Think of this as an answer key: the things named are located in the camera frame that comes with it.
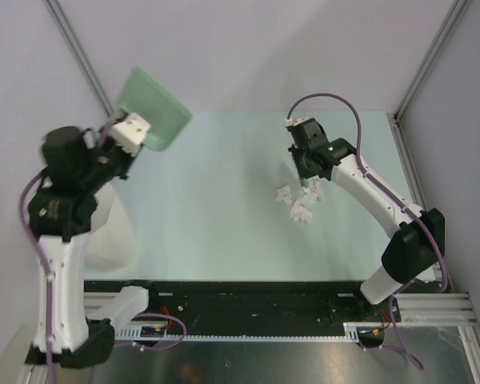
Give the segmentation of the green plastic dustpan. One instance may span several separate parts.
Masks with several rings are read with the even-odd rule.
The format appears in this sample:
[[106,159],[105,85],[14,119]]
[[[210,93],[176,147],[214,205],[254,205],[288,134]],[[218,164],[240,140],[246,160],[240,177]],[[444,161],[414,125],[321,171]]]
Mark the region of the green plastic dustpan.
[[114,106],[150,124],[144,143],[157,152],[166,150],[192,119],[192,113],[139,66],[129,73]]

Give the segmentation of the green hand brush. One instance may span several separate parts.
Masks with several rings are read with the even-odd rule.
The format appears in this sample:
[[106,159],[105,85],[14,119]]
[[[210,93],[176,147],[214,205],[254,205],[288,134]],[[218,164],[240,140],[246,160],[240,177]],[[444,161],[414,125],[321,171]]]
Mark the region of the green hand brush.
[[306,178],[300,178],[299,181],[302,188],[307,188],[309,186],[309,181]]

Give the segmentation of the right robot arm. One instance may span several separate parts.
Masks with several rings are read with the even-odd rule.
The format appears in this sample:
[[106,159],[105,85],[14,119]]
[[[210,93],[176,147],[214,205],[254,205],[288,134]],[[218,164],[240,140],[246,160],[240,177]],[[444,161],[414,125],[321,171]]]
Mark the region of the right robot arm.
[[294,144],[289,152],[298,176],[335,183],[355,198],[390,239],[381,266],[359,287],[354,314],[371,321],[382,302],[430,268],[445,253],[445,218],[437,209],[425,210],[388,187],[367,166],[347,140],[329,140],[315,118],[288,118],[285,126]]

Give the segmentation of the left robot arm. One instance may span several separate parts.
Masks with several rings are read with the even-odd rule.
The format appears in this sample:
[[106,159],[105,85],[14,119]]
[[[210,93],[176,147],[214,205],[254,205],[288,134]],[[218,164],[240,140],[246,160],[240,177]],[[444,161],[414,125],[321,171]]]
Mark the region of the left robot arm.
[[125,180],[143,148],[148,128],[116,123],[89,148],[86,132],[63,126],[41,145],[45,168],[29,184],[30,202],[20,201],[20,218],[40,258],[38,330],[27,362],[85,369],[112,354],[115,333],[139,315],[155,318],[160,299],[141,286],[125,286],[105,305],[85,315],[84,264],[95,197],[114,178]]

